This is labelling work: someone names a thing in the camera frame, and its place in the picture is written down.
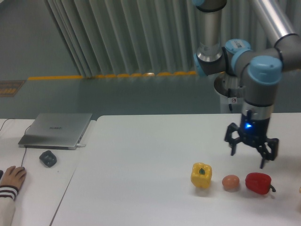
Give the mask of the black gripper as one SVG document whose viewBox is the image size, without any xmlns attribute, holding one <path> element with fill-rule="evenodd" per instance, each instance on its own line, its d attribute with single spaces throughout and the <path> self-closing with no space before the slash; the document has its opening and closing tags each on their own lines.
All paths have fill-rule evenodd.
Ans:
<svg viewBox="0 0 301 226">
<path fill-rule="evenodd" d="M 237 144 L 242 142 L 257 149 L 261 155 L 260 169 L 263 169 L 266 161 L 274 161 L 278 155 L 278 138 L 268 138 L 267 131 L 270 118 L 259 120 L 252 118 L 253 113 L 248 110 L 246 114 L 241 114 L 240 127 L 231 123 L 226 130 L 224 141 L 229 143 L 231 156 L 236 153 Z"/>
</svg>

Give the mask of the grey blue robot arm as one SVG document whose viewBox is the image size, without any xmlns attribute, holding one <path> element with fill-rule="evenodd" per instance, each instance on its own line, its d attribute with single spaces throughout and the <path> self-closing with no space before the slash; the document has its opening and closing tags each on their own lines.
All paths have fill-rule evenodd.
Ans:
<svg viewBox="0 0 301 226">
<path fill-rule="evenodd" d="M 236 153 L 239 143 L 255 148 L 262 163 L 277 157 L 279 140 L 268 138 L 267 131 L 278 85 L 283 72 L 300 69 L 301 38 L 276 0 L 252 0 L 250 5 L 272 45 L 255 52 L 243 40 L 220 44 L 224 0 L 195 0 L 193 5 L 203 17 L 204 33 L 194 55 L 199 75 L 225 72 L 239 79 L 243 104 L 241 121 L 227 127 L 224 140 Z"/>
</svg>

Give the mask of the striped sleeve forearm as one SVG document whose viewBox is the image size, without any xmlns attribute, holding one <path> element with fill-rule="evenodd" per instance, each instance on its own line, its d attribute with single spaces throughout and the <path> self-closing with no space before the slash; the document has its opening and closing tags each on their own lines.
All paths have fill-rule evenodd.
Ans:
<svg viewBox="0 0 301 226">
<path fill-rule="evenodd" d="M 0 186 L 0 226 L 11 225 L 18 192 L 19 190 L 15 186 Z"/>
</svg>

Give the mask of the person's hand on mouse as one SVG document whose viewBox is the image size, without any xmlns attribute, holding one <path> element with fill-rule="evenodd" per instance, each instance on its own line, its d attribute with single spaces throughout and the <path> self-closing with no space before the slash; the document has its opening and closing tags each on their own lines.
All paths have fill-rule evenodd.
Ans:
<svg viewBox="0 0 301 226">
<path fill-rule="evenodd" d="M 11 166 L 5 171 L 1 183 L 1 186 L 12 186 L 17 190 L 20 190 L 25 179 L 26 179 L 26 170 L 22 170 L 21 167 Z"/>
</svg>

